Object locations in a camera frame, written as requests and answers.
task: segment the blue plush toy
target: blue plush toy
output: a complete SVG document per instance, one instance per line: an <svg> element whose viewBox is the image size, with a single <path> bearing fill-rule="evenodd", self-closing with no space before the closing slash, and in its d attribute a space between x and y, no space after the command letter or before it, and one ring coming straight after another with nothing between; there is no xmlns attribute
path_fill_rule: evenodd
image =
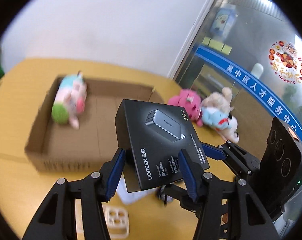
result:
<svg viewBox="0 0 302 240"><path fill-rule="evenodd" d="M231 128L228 114L221 112L215 107L202 107L201 110L204 124L211 126L217 131Z"/></svg>

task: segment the pink plush toy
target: pink plush toy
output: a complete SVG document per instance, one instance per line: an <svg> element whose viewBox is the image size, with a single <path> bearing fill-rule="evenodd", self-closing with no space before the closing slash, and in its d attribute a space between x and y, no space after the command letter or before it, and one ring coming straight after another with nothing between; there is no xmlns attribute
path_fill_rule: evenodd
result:
<svg viewBox="0 0 302 240"><path fill-rule="evenodd" d="M203 126L201 119L201 98L195 91L182 89L180 94L170 98L167 104L184 107L190 120L195 121L198 126Z"/></svg>

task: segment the white wall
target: white wall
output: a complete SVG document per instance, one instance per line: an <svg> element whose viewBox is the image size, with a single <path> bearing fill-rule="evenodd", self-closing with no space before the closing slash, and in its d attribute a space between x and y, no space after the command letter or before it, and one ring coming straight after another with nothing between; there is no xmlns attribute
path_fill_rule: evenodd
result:
<svg viewBox="0 0 302 240"><path fill-rule="evenodd" d="M172 76L212 2L32 0L2 37L2 65L74 58Z"/></svg>

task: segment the stuffed animal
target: stuffed animal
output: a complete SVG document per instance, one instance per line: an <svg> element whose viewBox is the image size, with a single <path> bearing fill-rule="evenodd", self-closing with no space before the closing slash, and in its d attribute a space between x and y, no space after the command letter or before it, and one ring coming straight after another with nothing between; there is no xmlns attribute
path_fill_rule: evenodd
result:
<svg viewBox="0 0 302 240"><path fill-rule="evenodd" d="M201 119L201 98L195 91L182 89L178 96L169 99L168 104L184 107L190 120L195 121L198 126L203 126Z"/></svg>
<svg viewBox="0 0 302 240"><path fill-rule="evenodd" d="M229 115L223 113L215 107L202 107L202 121L213 129L220 131L231 128L229 124Z"/></svg>
<svg viewBox="0 0 302 240"><path fill-rule="evenodd" d="M87 85L83 81L82 72L65 76L59 86L52 106L52 119L58 124L69 124L79 129L77 115L84 111L87 97Z"/></svg>
<svg viewBox="0 0 302 240"><path fill-rule="evenodd" d="M238 133L236 132L236 129L238 128L238 121L234 116L232 118L229 118L229 125L230 128L226 128L224 130L217 131L224 140L230 140L233 143L238 143L239 137Z"/></svg>
<svg viewBox="0 0 302 240"><path fill-rule="evenodd" d="M204 98L201 106L215 107L223 113L229 114L233 108L230 106L232 100L232 90L228 87L222 89L222 94L213 92L208 97Z"/></svg>

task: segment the open cardboard box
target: open cardboard box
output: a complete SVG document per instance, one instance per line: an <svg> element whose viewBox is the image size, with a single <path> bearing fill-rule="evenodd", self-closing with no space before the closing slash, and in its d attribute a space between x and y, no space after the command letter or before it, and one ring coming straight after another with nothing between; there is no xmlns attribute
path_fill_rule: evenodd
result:
<svg viewBox="0 0 302 240"><path fill-rule="evenodd" d="M57 77L33 123L25 146L28 158L38 171L86 171L99 169L110 161L118 148L115 115L122 99L163 103L153 87L84 79L88 85L85 110L79 116L79 130L59 125L51 109L59 84Z"/></svg>

